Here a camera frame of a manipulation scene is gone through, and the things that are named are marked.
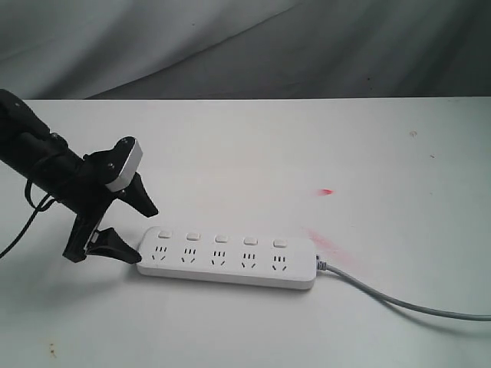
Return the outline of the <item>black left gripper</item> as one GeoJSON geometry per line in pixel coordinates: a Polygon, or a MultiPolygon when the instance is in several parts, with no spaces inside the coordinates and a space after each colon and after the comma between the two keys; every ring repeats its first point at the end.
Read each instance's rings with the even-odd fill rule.
{"type": "Polygon", "coordinates": [[[70,149],[57,149],[49,154],[49,193],[76,214],[63,256],[74,263],[88,255],[101,256],[137,264],[138,251],[131,248],[114,228],[99,230],[106,211],[115,199],[127,203],[145,217],[159,213],[136,172],[130,185],[111,192],[103,183],[105,157],[112,149],[97,151],[82,158],[70,149]]]}

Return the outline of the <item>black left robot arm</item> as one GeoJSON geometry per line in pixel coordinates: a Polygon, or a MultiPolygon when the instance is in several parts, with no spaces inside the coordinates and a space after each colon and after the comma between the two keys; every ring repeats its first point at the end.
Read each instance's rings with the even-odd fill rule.
{"type": "Polygon", "coordinates": [[[147,218],[157,215],[137,171],[142,157],[132,136],[118,140],[112,149],[78,156],[23,100],[7,90],[1,92],[1,160],[25,177],[27,202],[32,201],[32,186],[45,191],[45,197],[32,206],[35,214],[55,202],[75,213],[63,252],[69,261],[78,263],[89,255],[130,265],[141,261],[138,251],[114,228],[98,226],[117,199],[147,218]]]}

